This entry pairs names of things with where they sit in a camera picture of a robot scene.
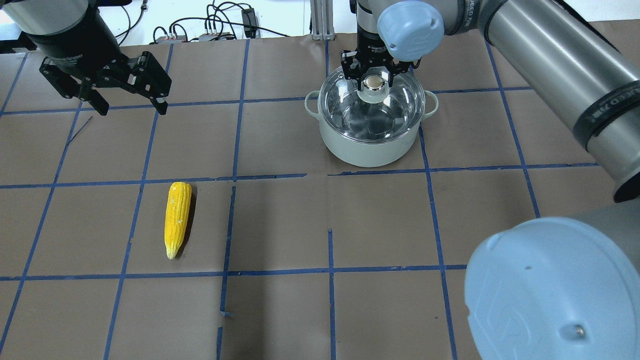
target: white background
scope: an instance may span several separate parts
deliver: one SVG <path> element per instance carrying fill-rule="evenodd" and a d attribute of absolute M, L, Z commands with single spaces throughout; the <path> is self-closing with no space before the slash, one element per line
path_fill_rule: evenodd
<path fill-rule="evenodd" d="M 309 33 L 309 0 L 243 0 L 251 4 L 259 17 L 259 25 L 292 36 Z M 142 0 L 133 0 L 127 6 L 131 21 L 135 22 L 140 14 Z M 640 19 L 640 0 L 567 0 L 587 21 Z M 152 32 L 156 26 L 168 27 L 181 17 L 205 17 L 208 0 L 149 0 L 148 10 L 140 24 L 131 31 L 123 45 L 148 44 L 153 41 Z M 240 11 L 228 10 L 225 13 L 232 22 L 242 22 Z M 127 17 L 119 8 L 101 8 L 100 14 L 114 34 L 127 29 Z M 333 19 L 336 33 L 352 33 L 356 29 L 355 15 L 349 11 L 348 0 L 333 0 Z M 11 20 L 0 10 L 0 24 Z M 204 24 L 199 20 L 181 22 L 189 38 L 204 32 Z M 243 33 L 236 28 L 238 37 Z M 277 35 L 265 31 L 262 37 Z"/>

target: pot lid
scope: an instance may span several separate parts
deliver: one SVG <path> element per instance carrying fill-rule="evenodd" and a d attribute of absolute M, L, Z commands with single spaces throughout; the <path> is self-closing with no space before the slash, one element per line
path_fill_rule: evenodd
<path fill-rule="evenodd" d="M 411 74 L 394 76 L 388 85 L 388 70 L 374 67 L 357 80 L 346 79 L 342 68 L 323 83 L 318 105 L 324 120 L 342 136 L 365 143 L 395 140 L 420 125 L 424 113 L 424 90 Z"/>

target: corn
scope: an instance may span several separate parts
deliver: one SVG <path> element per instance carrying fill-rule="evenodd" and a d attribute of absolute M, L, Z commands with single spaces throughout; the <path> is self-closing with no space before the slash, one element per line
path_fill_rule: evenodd
<path fill-rule="evenodd" d="M 184 241 L 190 204 L 191 185 L 182 182 L 171 184 L 164 218 L 164 245 L 166 246 L 166 257 L 169 259 L 175 258 Z"/>

